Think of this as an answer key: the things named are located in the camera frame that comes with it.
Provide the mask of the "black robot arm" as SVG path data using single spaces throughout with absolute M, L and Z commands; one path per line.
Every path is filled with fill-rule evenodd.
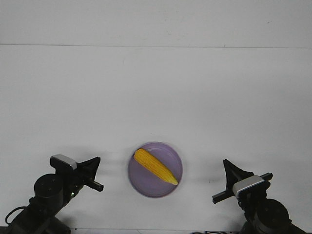
M 53 174 L 45 174 L 34 184 L 34 196 L 28 206 L 6 227 L 2 234 L 69 234 L 71 229 L 56 218 L 56 214 L 73 199 L 79 191 L 88 186 L 98 192 L 104 186 L 95 181 L 100 157 L 77 163 L 75 160 L 58 154 L 50 157 Z
M 226 175 L 225 190 L 212 196 L 213 204 L 235 197 L 243 210 L 246 222 L 240 234 L 304 234 L 295 226 L 287 208 L 275 199 L 267 198 L 272 173 L 255 175 L 244 171 L 229 160 L 224 159 Z

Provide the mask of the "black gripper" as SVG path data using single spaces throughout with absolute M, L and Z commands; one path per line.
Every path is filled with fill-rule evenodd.
M 104 190 L 104 185 L 95 181 L 100 161 L 100 157 L 95 157 L 90 160 L 77 163 L 77 169 L 73 171 L 73 195 L 77 195 L 84 186 L 98 192 L 102 192 Z
M 244 171 L 229 160 L 223 160 L 226 174 L 226 190 L 212 196 L 213 204 L 217 204 L 231 196 L 242 200 L 244 196 L 252 193 L 261 193 L 270 186 L 272 173 L 254 175 L 253 172 Z

